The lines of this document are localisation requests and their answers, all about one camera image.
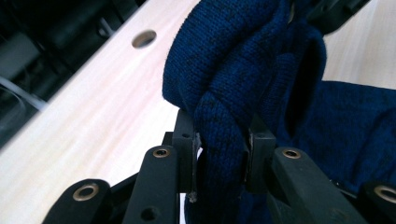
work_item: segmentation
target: light wood surface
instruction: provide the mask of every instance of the light wood surface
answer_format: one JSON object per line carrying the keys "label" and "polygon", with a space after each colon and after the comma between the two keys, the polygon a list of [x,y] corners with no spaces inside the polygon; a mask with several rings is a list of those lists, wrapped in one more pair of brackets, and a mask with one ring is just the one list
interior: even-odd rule
{"label": "light wood surface", "polygon": [[[117,184],[172,131],[177,108],[161,95],[163,66],[199,0],[149,0],[0,151],[0,223],[40,223],[70,185]],[[324,79],[396,89],[396,1],[372,0],[326,37]],[[133,39],[157,33],[147,47]]]}

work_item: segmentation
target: dark blue cloth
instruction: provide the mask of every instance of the dark blue cloth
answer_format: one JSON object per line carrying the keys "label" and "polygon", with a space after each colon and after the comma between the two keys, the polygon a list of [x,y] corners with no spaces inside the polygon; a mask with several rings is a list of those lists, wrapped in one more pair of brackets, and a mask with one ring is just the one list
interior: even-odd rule
{"label": "dark blue cloth", "polygon": [[187,223],[263,223],[263,196],[241,185],[245,137],[258,113],[279,146],[305,150],[329,178],[356,191],[396,182],[395,91],[321,81],[322,35],[310,1],[202,0],[182,25],[163,74],[163,97],[188,111],[204,141],[197,201]]}

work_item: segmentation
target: wooden table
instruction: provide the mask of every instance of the wooden table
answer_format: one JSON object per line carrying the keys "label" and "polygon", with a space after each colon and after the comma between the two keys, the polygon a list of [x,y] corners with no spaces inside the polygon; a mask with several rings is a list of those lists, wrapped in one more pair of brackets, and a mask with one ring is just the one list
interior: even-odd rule
{"label": "wooden table", "polygon": [[[162,98],[163,67],[199,0],[165,2],[149,0],[139,9],[0,151],[0,223],[40,223],[81,179],[119,183],[173,130],[177,108]],[[395,11],[396,1],[373,0],[329,35],[324,79],[396,89]],[[134,48],[147,30],[155,40]]]}

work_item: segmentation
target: navy blue knit fabric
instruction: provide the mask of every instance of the navy blue knit fabric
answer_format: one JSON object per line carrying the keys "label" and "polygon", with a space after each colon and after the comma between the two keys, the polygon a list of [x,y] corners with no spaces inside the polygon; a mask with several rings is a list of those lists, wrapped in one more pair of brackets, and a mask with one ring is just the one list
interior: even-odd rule
{"label": "navy blue knit fabric", "polygon": [[394,91],[322,82],[321,34],[308,0],[202,0],[182,25],[163,74],[163,97],[188,111],[204,141],[197,201],[187,223],[263,223],[263,196],[241,185],[254,113],[280,146],[305,150],[348,189],[396,182]]}

